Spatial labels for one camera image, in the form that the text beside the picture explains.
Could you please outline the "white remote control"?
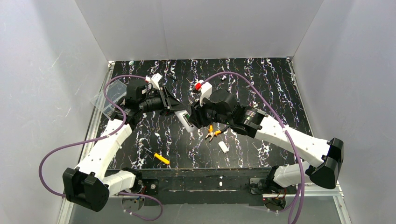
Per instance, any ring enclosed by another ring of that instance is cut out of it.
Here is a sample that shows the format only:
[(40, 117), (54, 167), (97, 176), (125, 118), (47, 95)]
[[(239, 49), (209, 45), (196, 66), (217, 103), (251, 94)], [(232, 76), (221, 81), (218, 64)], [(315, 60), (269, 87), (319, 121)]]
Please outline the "white remote control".
[(186, 110), (174, 112), (181, 124), (184, 126), (187, 132), (192, 133), (198, 128), (189, 121), (189, 113)]

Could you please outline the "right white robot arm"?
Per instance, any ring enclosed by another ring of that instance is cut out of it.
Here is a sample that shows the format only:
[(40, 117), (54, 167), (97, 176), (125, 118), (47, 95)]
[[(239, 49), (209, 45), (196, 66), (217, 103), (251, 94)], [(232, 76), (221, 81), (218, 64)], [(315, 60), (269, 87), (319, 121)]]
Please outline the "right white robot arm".
[(266, 184), (278, 188), (312, 182), (334, 189), (344, 160), (344, 142), (338, 138), (318, 139), (279, 122), (266, 112), (240, 105), (227, 90), (219, 89), (191, 105), (189, 122), (201, 128), (212, 123), (228, 125), (234, 132), (274, 144), (303, 159), (301, 165), (276, 166)]

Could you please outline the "white battery cover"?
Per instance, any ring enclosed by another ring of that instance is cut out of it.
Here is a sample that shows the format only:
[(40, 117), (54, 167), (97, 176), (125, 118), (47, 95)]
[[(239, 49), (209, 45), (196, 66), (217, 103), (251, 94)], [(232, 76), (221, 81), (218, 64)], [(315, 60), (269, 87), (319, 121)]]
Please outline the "white battery cover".
[(228, 146), (225, 144), (225, 142), (223, 142), (223, 141), (221, 141), (221, 142), (219, 142), (218, 143), (218, 146), (220, 147), (220, 149), (221, 149), (221, 151), (223, 152), (223, 153), (228, 153), (229, 152), (229, 148), (228, 148)]

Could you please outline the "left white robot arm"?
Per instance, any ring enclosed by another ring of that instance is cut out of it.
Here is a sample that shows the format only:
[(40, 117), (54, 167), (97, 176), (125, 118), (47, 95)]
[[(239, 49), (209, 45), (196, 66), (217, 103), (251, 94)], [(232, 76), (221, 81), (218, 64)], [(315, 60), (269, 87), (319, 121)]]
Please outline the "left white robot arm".
[(67, 168), (63, 173), (66, 199), (93, 211), (102, 210), (109, 196), (134, 188), (135, 180), (140, 178), (139, 172), (131, 169), (110, 176), (105, 173), (144, 113), (175, 114), (188, 132), (196, 130), (196, 126), (188, 121), (190, 116), (185, 106), (155, 79), (130, 82), (125, 96), (116, 104), (101, 139), (75, 168)]

